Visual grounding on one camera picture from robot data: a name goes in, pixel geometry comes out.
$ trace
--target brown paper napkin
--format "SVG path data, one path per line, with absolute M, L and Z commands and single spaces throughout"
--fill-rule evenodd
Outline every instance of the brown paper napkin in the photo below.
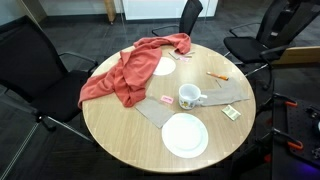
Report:
M 228 81 L 219 81 L 221 85 L 219 89 L 201 90 L 201 94 L 208 96 L 206 99 L 201 99 L 202 106 L 213 106 L 220 104 L 231 104 L 240 100 L 249 99 L 241 85 L 233 78 L 229 78 Z
M 152 97 L 146 97 L 137 103 L 135 108 L 158 128 L 161 128 L 175 113 Z

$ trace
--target orange pen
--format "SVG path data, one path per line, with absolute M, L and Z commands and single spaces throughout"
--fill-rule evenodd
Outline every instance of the orange pen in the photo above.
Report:
M 210 75 L 210 76 L 213 76 L 213 77 L 217 77 L 217 78 L 223 79 L 225 81 L 228 81 L 228 79 L 229 79 L 227 76 L 217 75 L 217 74 L 214 74 L 212 72 L 207 72 L 207 74 Z

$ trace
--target red cloth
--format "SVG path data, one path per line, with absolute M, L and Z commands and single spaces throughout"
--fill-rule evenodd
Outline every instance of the red cloth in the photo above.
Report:
M 162 56 L 160 46 L 168 44 L 185 54 L 190 51 L 191 40 L 184 33 L 138 40 L 133 44 L 133 51 L 120 52 L 121 58 L 108 72 L 88 79 L 81 89 L 78 106 L 81 108 L 83 101 L 113 92 L 125 107 L 143 100 L 146 97 L 145 84 Z

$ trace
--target chair backrest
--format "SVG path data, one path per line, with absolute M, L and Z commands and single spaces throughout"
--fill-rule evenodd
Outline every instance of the chair backrest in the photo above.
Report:
M 193 29 L 194 23 L 197 21 L 197 18 L 202 11 L 203 7 L 199 0 L 188 0 L 184 6 L 180 24 L 179 32 L 186 33 L 190 36 Z
M 268 48 L 288 45 L 320 12 L 319 0 L 274 0 L 256 39 Z
M 53 44 L 28 16 L 0 26 L 0 84 L 31 101 L 66 73 Z

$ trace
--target mug handle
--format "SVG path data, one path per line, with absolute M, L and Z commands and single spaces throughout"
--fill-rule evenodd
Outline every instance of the mug handle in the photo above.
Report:
M 201 98 L 206 98 L 206 99 L 208 98 L 208 96 L 204 95 L 204 94 L 201 94 L 200 97 Z M 196 105 L 201 105 L 201 104 L 203 104 L 203 101 L 201 101 L 200 98 L 199 98 L 199 100 L 197 101 Z

